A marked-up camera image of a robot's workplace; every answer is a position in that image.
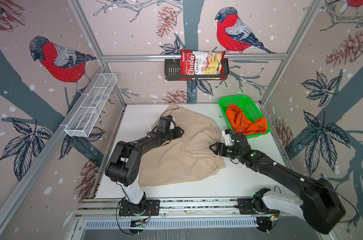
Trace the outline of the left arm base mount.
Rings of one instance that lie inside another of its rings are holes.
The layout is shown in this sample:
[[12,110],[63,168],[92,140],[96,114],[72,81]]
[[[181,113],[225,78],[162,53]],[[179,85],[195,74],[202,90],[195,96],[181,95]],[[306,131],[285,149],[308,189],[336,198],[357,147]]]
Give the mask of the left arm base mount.
[[119,201],[118,215],[120,217],[151,217],[158,216],[160,200],[147,199],[144,194],[138,204],[133,204],[128,197]]

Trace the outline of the beige shorts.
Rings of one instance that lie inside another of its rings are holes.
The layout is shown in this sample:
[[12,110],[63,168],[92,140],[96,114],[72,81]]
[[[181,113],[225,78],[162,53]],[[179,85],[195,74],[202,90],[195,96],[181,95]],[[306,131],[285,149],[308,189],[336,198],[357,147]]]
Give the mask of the beige shorts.
[[223,158],[209,148],[222,137],[211,118],[175,104],[164,111],[163,116],[168,115],[174,117],[184,134],[142,156],[138,176],[141,187],[201,181],[226,167]]

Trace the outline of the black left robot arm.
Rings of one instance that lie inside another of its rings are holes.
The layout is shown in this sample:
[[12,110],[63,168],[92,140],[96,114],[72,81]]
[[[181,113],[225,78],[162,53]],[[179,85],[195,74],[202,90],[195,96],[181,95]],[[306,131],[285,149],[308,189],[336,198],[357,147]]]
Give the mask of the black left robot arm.
[[125,187],[130,186],[138,176],[141,157],[144,154],[182,137],[183,134],[182,128],[174,127],[160,132],[148,132],[145,137],[136,141],[118,142],[108,160],[104,174],[113,182],[118,182]]

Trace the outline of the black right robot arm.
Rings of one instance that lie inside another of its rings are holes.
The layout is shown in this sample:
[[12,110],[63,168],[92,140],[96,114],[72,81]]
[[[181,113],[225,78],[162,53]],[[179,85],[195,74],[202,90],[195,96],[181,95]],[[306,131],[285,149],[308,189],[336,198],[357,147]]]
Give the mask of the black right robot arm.
[[282,211],[305,220],[314,230],[328,234],[346,214],[337,192],[325,179],[301,175],[272,160],[266,154],[251,149],[242,134],[227,134],[226,142],[214,142],[210,150],[218,156],[240,164],[256,173],[265,175],[290,190],[293,195],[272,193],[262,188],[253,195],[252,206],[259,214]]

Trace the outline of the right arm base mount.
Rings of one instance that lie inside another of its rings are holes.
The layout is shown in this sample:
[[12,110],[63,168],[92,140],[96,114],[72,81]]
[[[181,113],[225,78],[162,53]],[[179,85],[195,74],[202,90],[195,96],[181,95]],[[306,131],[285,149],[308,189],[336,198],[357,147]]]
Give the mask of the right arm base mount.
[[280,212],[267,208],[263,202],[264,194],[270,192],[269,188],[262,188],[257,191],[252,197],[237,199],[237,209],[241,215],[279,215]]

